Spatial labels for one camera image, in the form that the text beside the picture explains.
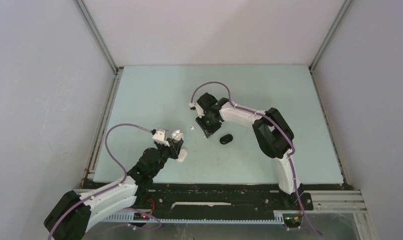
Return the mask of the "white oval charging case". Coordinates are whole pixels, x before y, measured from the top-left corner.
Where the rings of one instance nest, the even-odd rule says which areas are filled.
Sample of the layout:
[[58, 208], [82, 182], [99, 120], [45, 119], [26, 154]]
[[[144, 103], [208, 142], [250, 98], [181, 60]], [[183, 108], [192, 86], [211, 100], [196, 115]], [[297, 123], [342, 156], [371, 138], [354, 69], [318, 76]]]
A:
[[186, 157], [188, 155], [188, 151], [186, 149], [181, 149], [179, 154], [178, 154], [178, 158], [176, 159], [179, 163], [182, 163]]

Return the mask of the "black oval charging case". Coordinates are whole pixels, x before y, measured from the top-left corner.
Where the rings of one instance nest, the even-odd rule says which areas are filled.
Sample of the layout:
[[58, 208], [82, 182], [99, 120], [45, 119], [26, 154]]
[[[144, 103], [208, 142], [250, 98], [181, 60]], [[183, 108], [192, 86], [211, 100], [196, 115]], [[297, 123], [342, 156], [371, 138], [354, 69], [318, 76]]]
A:
[[233, 139], [234, 139], [233, 135], [228, 133], [219, 138], [219, 143], [222, 145], [226, 145], [226, 144], [229, 144], [230, 142], [232, 142]]

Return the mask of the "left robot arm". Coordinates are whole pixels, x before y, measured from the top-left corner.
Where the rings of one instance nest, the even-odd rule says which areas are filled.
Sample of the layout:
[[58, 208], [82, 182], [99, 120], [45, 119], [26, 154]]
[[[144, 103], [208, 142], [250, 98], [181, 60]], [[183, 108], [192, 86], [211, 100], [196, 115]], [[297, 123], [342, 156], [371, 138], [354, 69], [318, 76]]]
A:
[[177, 160], [183, 140], [169, 139], [169, 146], [157, 143], [143, 151], [138, 162], [122, 178], [84, 193], [66, 192], [43, 225], [50, 240], [80, 240], [86, 232], [119, 210], [147, 204], [147, 186], [168, 159]]

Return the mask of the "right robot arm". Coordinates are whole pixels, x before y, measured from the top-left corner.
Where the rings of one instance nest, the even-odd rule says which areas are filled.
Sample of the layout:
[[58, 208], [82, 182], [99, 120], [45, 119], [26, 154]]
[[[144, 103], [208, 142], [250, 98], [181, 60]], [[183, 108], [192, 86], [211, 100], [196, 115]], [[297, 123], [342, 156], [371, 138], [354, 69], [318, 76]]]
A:
[[211, 137], [224, 122], [236, 123], [251, 128], [260, 150], [276, 162], [278, 186], [283, 192], [280, 202], [286, 209], [295, 208], [301, 201], [294, 164], [290, 160], [294, 154], [294, 133], [276, 108], [267, 111], [247, 108], [228, 98], [216, 99], [204, 93], [197, 101], [189, 103], [191, 110], [197, 112], [195, 119], [206, 138]]

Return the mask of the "white square charging case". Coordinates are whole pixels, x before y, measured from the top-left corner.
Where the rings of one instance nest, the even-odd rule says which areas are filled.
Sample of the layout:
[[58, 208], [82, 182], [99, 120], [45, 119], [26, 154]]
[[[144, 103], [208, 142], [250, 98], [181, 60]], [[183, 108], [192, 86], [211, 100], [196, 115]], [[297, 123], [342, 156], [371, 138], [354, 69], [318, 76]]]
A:
[[183, 138], [183, 136], [184, 136], [184, 133], [181, 132], [179, 129], [177, 129], [177, 130], [175, 130], [175, 131], [173, 131], [173, 132], [171, 133], [171, 138], [172, 138], [174, 141], [180, 141], [180, 140]]

